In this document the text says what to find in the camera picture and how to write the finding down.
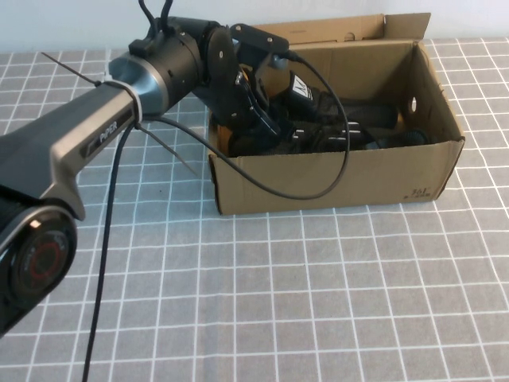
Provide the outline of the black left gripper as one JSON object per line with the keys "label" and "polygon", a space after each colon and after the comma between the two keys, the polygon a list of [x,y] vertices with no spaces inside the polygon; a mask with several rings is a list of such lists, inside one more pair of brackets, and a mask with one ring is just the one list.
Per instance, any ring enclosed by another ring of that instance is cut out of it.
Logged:
{"label": "black left gripper", "polygon": [[[219,80],[219,103],[216,118],[221,125],[240,135],[262,136],[277,139],[281,128],[269,116],[268,100],[262,95],[256,78],[256,70],[268,63],[270,54],[246,43],[235,43],[232,61]],[[307,128],[296,128],[293,142],[309,139]],[[344,136],[326,136],[323,150],[346,150]]]}

